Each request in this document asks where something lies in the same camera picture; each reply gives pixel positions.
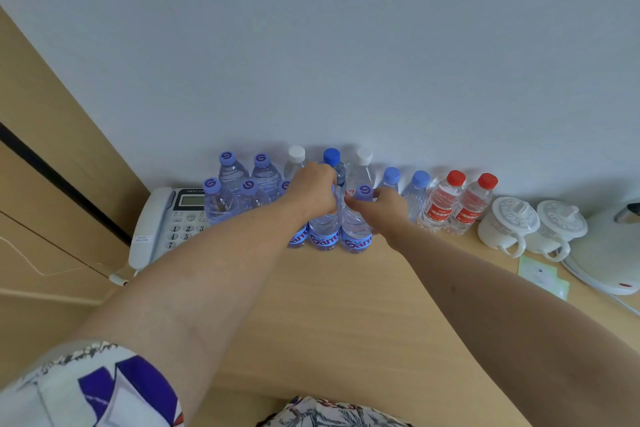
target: kettle base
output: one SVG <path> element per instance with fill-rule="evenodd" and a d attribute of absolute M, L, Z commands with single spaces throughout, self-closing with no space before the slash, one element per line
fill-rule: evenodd
<path fill-rule="evenodd" d="M 571 255 L 568 255 L 563 261 L 561 261 L 561 263 L 574 277 L 579 278 L 588 286 L 591 286 L 598 291 L 602 291 L 605 294 L 612 294 L 614 296 L 630 296 L 638 291 L 638 287 L 613 287 L 603 284 L 582 270 L 580 265 L 578 265 L 578 262 L 573 260 Z"/>

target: black trim strip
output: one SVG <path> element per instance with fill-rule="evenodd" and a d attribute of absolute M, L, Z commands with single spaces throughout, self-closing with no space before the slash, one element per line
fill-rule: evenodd
<path fill-rule="evenodd" d="M 6 128 L 2 122 L 0 122 L 0 141 L 4 142 L 8 148 L 19 155 L 27 164 L 33 167 L 33 169 L 39 172 L 55 187 L 60 189 L 60 191 L 64 192 L 78 206 L 102 223 L 109 231 L 111 231 L 111 233 L 116 235 L 116 237 L 124 241 L 127 245 L 131 245 L 131 237 L 127 232 L 116 225 L 111 218 L 84 197 L 80 191 L 58 174 L 53 167 L 42 160 L 38 154 L 28 147 L 27 144 L 22 142 L 11 130 Z"/>

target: white bottle cap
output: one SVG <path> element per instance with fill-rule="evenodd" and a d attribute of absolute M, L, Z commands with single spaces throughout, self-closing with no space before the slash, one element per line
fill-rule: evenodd
<path fill-rule="evenodd" d="M 289 147 L 289 160 L 296 164 L 300 164 L 305 160 L 305 148 L 299 145 Z"/>
<path fill-rule="evenodd" d="M 365 147 L 361 147 L 356 152 L 356 163 L 358 165 L 369 165 L 373 160 L 373 153 Z"/>

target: telephone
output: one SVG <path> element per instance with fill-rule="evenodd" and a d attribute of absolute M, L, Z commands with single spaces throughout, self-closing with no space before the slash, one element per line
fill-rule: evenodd
<path fill-rule="evenodd" d="M 129 265 L 137 274 L 164 253 L 210 226 L 204 213 L 201 187 L 154 189 L 136 223 Z"/>

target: white kettle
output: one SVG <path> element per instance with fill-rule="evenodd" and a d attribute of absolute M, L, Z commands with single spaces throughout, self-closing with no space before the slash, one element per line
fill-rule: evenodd
<path fill-rule="evenodd" d="M 604 293 L 626 296 L 640 289 L 640 198 L 587 219 L 589 234 L 572 241 L 564 266 Z"/>

